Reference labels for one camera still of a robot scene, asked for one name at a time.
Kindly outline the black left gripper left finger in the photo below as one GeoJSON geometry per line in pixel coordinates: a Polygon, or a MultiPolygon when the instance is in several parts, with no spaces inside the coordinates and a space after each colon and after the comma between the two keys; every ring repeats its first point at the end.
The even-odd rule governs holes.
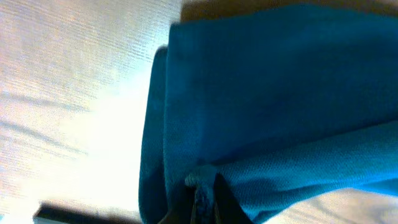
{"type": "Polygon", "coordinates": [[[196,192],[196,188],[185,187],[177,203],[158,224],[197,224],[196,192]]]}

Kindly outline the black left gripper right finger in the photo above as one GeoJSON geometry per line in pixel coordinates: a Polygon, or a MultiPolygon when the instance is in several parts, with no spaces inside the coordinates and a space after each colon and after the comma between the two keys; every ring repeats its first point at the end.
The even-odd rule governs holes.
{"type": "Polygon", "coordinates": [[[221,174],[216,175],[213,189],[216,224],[252,224],[221,174]]]}

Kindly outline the teal blue t-shirt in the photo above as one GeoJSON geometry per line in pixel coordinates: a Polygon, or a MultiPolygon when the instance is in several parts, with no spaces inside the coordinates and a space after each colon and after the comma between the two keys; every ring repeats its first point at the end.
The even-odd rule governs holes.
{"type": "Polygon", "coordinates": [[[139,212],[185,187],[215,223],[221,174],[252,223],[343,188],[397,195],[397,19],[291,5],[173,24],[154,57],[139,212]]]}

